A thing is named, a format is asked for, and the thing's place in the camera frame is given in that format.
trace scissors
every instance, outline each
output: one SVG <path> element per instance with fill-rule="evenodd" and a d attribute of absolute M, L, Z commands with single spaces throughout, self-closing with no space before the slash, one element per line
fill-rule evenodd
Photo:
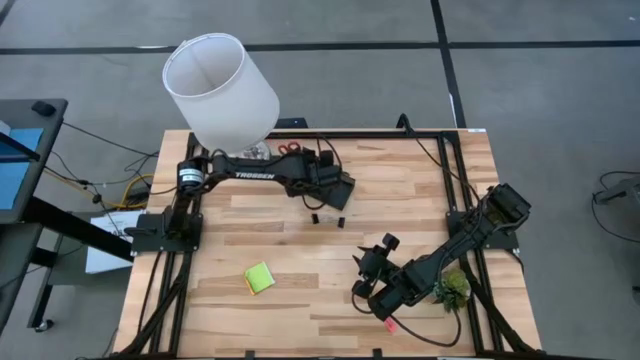
<path fill-rule="evenodd" d="M 300 151 L 300 149 L 301 149 L 300 144 L 298 144 L 295 141 L 292 141 L 287 145 L 284 145 L 284 144 L 278 145 L 278 152 L 280 153 L 280 155 L 284 155 L 286 153 L 290 153 L 294 151 Z"/>

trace pink object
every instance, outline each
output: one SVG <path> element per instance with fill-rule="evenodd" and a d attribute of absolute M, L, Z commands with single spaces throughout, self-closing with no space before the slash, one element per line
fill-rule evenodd
<path fill-rule="evenodd" d="M 393 319 L 391 319 L 390 317 L 388 317 L 387 320 L 384 321 L 384 326 L 392 334 L 396 332 L 396 330 L 398 330 L 398 325 L 396 325 L 396 322 L 393 321 Z"/>

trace butcher block tabletop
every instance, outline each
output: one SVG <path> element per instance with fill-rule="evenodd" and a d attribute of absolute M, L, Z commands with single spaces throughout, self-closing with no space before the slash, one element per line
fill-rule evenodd
<path fill-rule="evenodd" d="M 488 134 L 459 130 L 459 135 L 469 181 L 482 196 L 488 186 L 498 183 Z M 176 164 L 184 160 L 188 136 L 187 130 L 165 132 L 152 192 L 175 186 Z M 293 140 L 267 143 L 276 152 L 278 145 Z M 317 146 L 315 140 L 296 141 L 311 149 Z M 381 348 L 385 356 L 474 354 L 466 309 L 460 312 L 459 343 L 441 348 L 402 329 L 390 333 L 373 315 L 361 314 L 351 304 L 350 289 L 358 279 L 352 255 L 361 255 L 357 246 L 381 244 L 384 234 L 391 233 L 400 239 L 400 246 L 389 259 L 402 265 L 431 253 L 448 239 L 442 170 L 414 139 L 330 141 L 344 171 L 356 179 L 342 212 L 329 206 L 308 210 L 300 197 L 287 197 L 281 185 L 269 181 L 227 180 L 203 196 L 205 225 L 201 247 L 193 257 L 179 357 L 244 356 L 246 350 L 255 350 L 256 356 L 371 356 L 374 348 Z M 420 141 L 437 158 L 436 141 Z M 453 150 L 447 151 L 456 172 Z M 460 194 L 459 184 L 455 186 Z M 172 199 L 173 193 L 151 196 L 148 211 L 160 213 Z M 308 203 L 318 204 L 311 198 Z M 318 214 L 320 223 L 312 223 L 312 213 Z M 337 226 L 340 217 L 345 217 L 344 228 Z M 145 321 L 157 304 L 164 256 Z M 136 335 L 155 257 L 151 253 L 135 259 L 114 351 Z M 527 343 L 539 348 L 520 265 L 503 250 L 487 250 L 485 257 L 496 306 Z M 243 274 L 262 261 L 276 283 L 252 296 Z M 360 306 L 366 307 L 361 300 Z M 479 303 L 478 307 L 485 347 L 491 349 L 486 316 Z M 455 317 L 441 304 L 423 301 L 414 307 L 402 306 L 395 315 L 425 337 L 449 342 L 455 336 Z M 168 348 L 172 319 L 173 306 L 164 321 L 160 351 Z"/>

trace green plant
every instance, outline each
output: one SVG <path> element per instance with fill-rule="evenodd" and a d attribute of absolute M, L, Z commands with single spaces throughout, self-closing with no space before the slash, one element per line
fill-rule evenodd
<path fill-rule="evenodd" d="M 442 279 L 436 283 L 434 304 L 443 304 L 446 312 L 458 311 L 465 307 L 469 300 L 469 282 L 460 269 L 452 269 L 442 273 Z"/>

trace white lampshade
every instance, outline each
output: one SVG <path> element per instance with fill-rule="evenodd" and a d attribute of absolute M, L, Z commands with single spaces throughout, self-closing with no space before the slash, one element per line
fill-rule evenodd
<path fill-rule="evenodd" d="M 164 86 L 202 146 L 239 152 L 273 129 L 280 102 L 235 37 L 207 34 L 183 43 L 162 71 Z"/>

